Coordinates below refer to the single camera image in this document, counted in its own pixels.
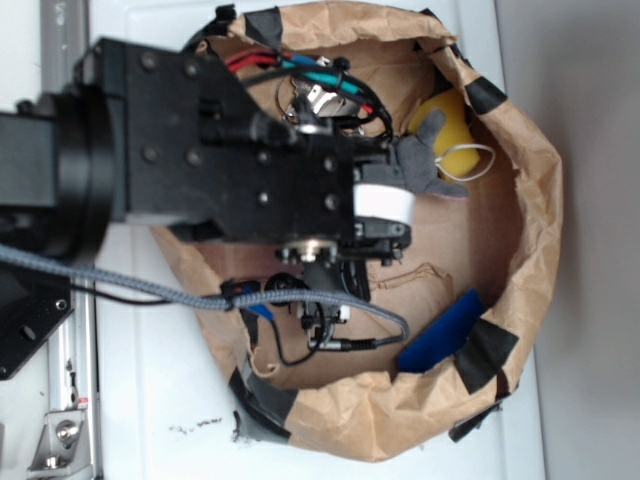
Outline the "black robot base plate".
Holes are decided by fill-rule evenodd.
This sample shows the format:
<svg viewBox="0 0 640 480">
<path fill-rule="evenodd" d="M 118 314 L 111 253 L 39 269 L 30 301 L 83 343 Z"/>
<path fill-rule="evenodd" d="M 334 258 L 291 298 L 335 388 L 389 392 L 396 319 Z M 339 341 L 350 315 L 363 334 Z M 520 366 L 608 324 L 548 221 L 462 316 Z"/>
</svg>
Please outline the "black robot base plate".
<svg viewBox="0 0 640 480">
<path fill-rule="evenodd" d="M 1 266 L 1 379 L 12 379 L 74 309 L 66 277 Z"/>
</svg>

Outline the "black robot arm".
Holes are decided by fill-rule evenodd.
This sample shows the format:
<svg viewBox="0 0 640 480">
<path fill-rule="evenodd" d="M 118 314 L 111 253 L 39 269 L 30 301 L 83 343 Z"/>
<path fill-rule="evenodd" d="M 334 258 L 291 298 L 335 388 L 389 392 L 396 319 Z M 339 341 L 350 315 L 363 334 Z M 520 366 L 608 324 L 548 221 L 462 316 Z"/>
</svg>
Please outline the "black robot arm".
<svg viewBox="0 0 640 480">
<path fill-rule="evenodd" d="M 240 79 L 221 59 L 99 40 L 60 93 L 1 117 L 1 240 L 71 262 L 92 260 L 112 223 L 165 226 L 184 242 L 272 244 L 301 257 L 399 258 L 414 197 L 389 133 L 351 136 L 359 119 L 291 125 L 253 86 L 306 73 L 388 115 L 342 72 L 278 59 Z"/>
</svg>

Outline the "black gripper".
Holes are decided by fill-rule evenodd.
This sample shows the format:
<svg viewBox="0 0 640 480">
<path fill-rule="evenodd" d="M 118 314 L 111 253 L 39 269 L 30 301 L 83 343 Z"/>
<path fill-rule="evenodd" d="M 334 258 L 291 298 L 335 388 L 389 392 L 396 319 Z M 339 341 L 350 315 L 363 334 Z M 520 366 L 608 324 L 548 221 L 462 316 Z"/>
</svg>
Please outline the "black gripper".
<svg viewBox="0 0 640 480">
<path fill-rule="evenodd" d="M 405 189 L 387 142 L 329 120 L 277 120 L 215 57 L 103 39 L 74 80 L 108 109 L 115 222 L 166 226 L 185 242 L 410 244 L 412 225 L 354 215 L 356 184 Z"/>
</svg>

